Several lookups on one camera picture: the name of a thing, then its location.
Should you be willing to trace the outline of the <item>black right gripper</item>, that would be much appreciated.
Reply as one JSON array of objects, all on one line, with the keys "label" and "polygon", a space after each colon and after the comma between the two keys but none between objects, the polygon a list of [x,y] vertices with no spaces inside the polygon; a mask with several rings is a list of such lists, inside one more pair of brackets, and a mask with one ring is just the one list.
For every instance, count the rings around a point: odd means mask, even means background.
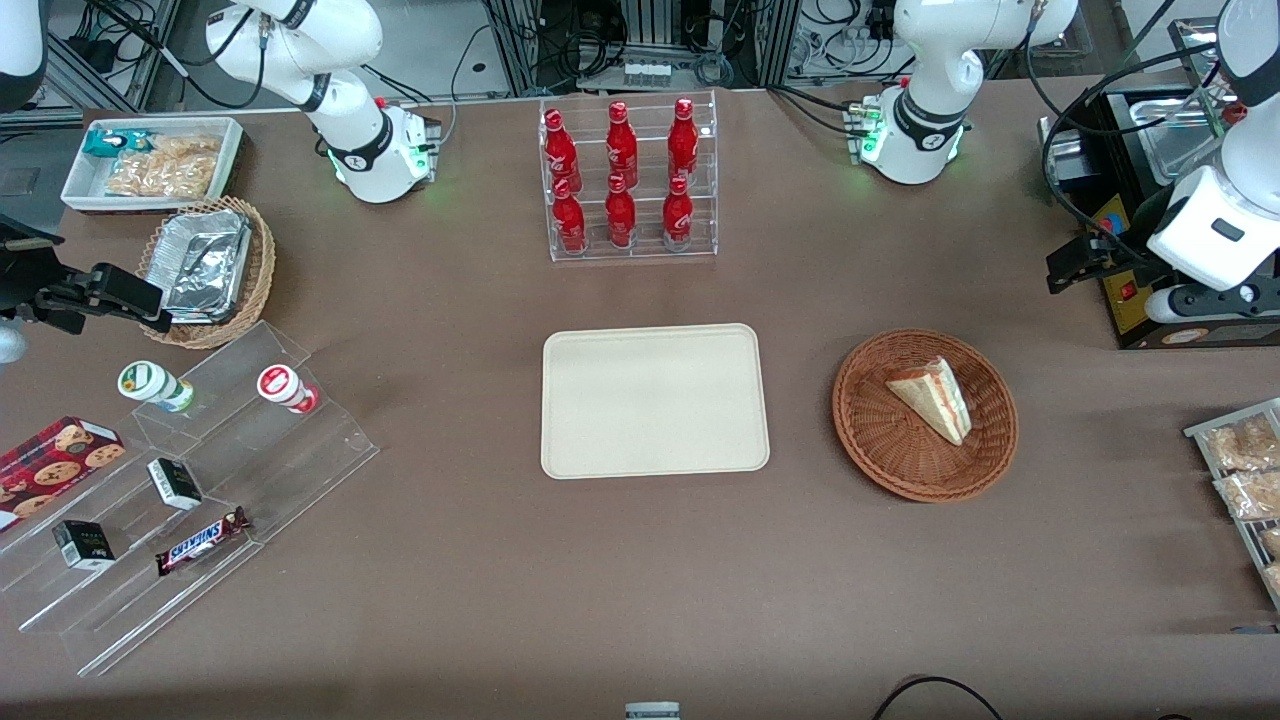
[{"label": "black right gripper", "polygon": [[133,319],[148,319],[148,331],[165,334],[172,314],[163,291],[109,263],[92,272],[64,265],[54,247],[63,238],[10,217],[1,218],[1,318],[44,323],[68,334],[82,334],[90,287],[99,305]]}]

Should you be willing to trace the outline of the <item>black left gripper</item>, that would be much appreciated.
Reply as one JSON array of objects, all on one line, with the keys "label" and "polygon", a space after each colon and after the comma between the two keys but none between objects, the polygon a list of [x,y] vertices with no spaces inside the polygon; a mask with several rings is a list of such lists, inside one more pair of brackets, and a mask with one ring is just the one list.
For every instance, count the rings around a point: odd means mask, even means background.
[{"label": "black left gripper", "polygon": [[1046,258],[1046,270],[1051,295],[1064,292],[1084,274],[1087,281],[1101,281],[1130,272],[1137,287],[1153,284],[1152,256],[1134,232],[1080,234],[1078,249],[1056,249]]}]

